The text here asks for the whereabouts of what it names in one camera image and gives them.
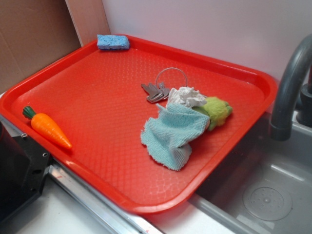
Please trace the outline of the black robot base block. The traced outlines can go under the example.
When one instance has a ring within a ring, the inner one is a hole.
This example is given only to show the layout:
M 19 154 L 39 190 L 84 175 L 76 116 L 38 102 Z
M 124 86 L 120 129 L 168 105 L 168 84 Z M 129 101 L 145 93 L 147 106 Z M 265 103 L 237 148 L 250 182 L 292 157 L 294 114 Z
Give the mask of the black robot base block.
M 51 155 L 29 136 L 10 136 L 0 125 L 0 223 L 42 194 Z

